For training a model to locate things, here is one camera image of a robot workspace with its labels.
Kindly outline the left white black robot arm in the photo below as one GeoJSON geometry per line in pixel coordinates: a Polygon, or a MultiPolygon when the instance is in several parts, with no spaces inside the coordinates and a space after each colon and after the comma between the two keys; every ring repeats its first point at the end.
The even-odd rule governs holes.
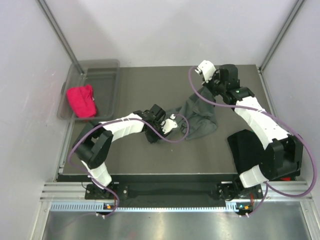
{"type": "Polygon", "coordinates": [[[131,134],[145,133],[149,143],[156,143],[178,127],[175,118],[173,114],[166,116],[166,112],[155,104],[149,110],[137,110],[116,120],[89,121],[73,144],[72,151],[96,185],[97,194],[106,199],[114,191],[105,164],[113,142],[131,134]]]}

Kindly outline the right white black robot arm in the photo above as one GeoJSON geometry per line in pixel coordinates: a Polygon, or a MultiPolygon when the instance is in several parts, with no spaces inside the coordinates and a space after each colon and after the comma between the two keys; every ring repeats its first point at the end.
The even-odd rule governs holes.
{"type": "Polygon", "coordinates": [[[232,106],[253,130],[262,147],[257,163],[239,174],[240,181],[233,185],[234,194],[245,198],[253,186],[298,172],[302,165],[302,143],[267,116],[255,94],[241,86],[238,68],[234,64],[224,64],[216,69],[208,60],[198,67],[203,86],[214,97],[220,95],[225,104],[232,106]]]}

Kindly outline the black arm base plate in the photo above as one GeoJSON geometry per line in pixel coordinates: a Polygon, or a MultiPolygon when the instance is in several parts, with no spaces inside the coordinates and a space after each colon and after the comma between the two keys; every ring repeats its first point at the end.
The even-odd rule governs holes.
{"type": "Polygon", "coordinates": [[[113,174],[107,186],[122,203],[138,197],[200,197],[214,201],[259,200],[261,185],[240,186],[235,173],[113,174]]]}

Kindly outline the grey t shirt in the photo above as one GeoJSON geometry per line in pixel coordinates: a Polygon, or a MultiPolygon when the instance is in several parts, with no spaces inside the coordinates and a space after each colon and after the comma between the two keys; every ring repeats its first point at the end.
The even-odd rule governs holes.
{"type": "Polygon", "coordinates": [[[178,128],[174,129],[170,136],[178,132],[183,135],[188,133],[185,140],[191,141],[212,134],[218,129],[215,106],[205,102],[195,93],[190,95],[181,106],[165,112],[167,118],[175,114],[178,124],[178,128]]]}

